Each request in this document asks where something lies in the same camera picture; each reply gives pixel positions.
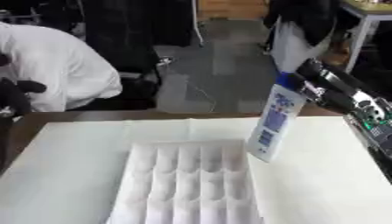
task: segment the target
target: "white paper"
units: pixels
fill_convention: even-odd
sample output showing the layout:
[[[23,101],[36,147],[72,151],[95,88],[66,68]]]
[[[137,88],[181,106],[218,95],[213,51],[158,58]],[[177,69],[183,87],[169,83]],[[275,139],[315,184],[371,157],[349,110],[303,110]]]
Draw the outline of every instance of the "white paper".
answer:
[[[257,120],[48,124],[0,178],[0,223],[104,223],[131,142],[246,139]],[[299,117],[285,142],[274,164],[248,156],[267,224],[390,223],[389,182],[341,117]]]

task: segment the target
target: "hand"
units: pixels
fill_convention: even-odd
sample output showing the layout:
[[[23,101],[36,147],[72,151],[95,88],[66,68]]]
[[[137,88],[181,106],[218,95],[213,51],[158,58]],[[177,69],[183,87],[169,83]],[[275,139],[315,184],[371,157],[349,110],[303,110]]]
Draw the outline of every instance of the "hand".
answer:
[[[46,86],[30,80],[19,81],[15,85],[11,80],[0,80],[0,109],[11,107],[16,116],[24,116],[32,112],[32,105],[26,93],[44,93]]]

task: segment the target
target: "bottle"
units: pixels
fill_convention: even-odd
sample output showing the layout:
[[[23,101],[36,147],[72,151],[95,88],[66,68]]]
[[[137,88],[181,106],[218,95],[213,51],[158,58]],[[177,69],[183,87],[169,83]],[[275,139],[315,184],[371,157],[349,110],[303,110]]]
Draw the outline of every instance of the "bottle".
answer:
[[[288,74],[283,73],[269,94],[267,105],[247,142],[247,150],[266,163],[278,153],[279,144],[306,103],[306,98],[291,90]]]

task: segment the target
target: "paper tray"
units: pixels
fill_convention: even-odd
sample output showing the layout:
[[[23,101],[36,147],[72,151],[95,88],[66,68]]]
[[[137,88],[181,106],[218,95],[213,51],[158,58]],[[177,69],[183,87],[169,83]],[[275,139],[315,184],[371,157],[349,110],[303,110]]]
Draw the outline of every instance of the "paper tray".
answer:
[[[134,144],[108,224],[261,223],[243,141]]]

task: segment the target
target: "white jacket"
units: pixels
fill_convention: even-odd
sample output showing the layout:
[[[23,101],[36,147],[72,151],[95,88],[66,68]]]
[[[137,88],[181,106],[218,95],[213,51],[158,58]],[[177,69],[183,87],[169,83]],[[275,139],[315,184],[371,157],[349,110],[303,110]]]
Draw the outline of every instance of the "white jacket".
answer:
[[[7,75],[12,80],[47,86],[45,93],[31,94],[35,111],[65,111],[122,92],[119,73],[91,47],[63,31],[0,22],[0,53],[11,59]]]

